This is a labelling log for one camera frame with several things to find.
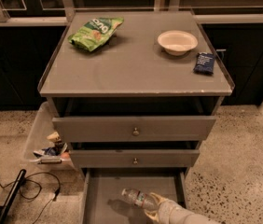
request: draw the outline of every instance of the black cabinet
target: black cabinet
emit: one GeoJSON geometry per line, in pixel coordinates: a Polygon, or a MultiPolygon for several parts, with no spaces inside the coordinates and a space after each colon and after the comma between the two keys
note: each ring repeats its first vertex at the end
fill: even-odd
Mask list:
{"type": "Polygon", "coordinates": [[[260,105],[263,101],[263,23],[205,24],[203,28],[221,55],[235,83],[223,105],[260,105]]]}
{"type": "Polygon", "coordinates": [[[0,27],[0,109],[38,109],[37,85],[65,27],[0,27]]]}

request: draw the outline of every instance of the dresser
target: dresser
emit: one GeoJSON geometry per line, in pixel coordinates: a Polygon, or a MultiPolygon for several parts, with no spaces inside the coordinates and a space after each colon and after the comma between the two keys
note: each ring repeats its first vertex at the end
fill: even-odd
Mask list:
{"type": "Polygon", "coordinates": [[[189,11],[75,15],[39,91],[85,178],[81,223],[149,223],[142,210],[120,200],[128,187],[186,206],[188,168],[233,90],[219,60],[212,76],[193,73],[199,52],[214,53],[189,11]],[[88,53],[69,44],[70,34],[103,17],[124,18],[103,47],[88,53]],[[157,42],[168,30],[192,33],[199,44],[183,56],[169,55],[157,42]]]}

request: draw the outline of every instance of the floor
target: floor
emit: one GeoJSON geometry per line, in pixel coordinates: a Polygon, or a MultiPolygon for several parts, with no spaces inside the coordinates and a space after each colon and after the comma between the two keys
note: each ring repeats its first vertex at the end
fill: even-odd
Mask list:
{"type": "MultiPolygon", "coordinates": [[[[21,161],[35,115],[35,111],[0,112],[0,180],[3,185],[12,182],[21,168],[27,170],[27,175],[47,171],[34,164],[23,165],[21,161]]],[[[49,202],[58,187],[55,178],[35,175],[31,179],[42,186],[39,196],[28,201],[17,195],[6,223],[79,223],[83,194],[79,172],[50,172],[61,181],[57,200],[49,202]]],[[[222,224],[263,224],[263,116],[256,106],[219,108],[216,124],[201,145],[201,155],[190,169],[186,184],[192,211],[222,224]]],[[[37,185],[25,184],[22,193],[33,197],[37,185]]],[[[0,188],[0,203],[6,195],[7,191],[0,188]]]]}

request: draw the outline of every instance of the plastic bin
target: plastic bin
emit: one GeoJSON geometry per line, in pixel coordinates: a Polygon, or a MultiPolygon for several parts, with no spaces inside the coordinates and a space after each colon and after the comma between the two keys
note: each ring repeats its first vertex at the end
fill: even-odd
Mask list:
{"type": "Polygon", "coordinates": [[[50,113],[48,102],[43,103],[36,115],[32,129],[28,135],[25,149],[21,159],[21,165],[35,164],[40,169],[49,170],[70,170],[75,169],[70,158],[60,156],[50,156],[49,158],[37,158],[34,151],[45,147],[53,147],[53,143],[47,139],[47,136],[55,130],[52,124],[52,114],[50,113]]]}

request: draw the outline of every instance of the bottle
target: bottle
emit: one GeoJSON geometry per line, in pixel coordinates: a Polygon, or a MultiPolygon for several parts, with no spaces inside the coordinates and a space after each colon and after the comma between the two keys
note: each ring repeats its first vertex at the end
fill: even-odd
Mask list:
{"type": "Polygon", "coordinates": [[[156,212],[159,207],[155,199],[137,189],[124,189],[122,196],[127,203],[142,207],[149,212],[156,212]]]}

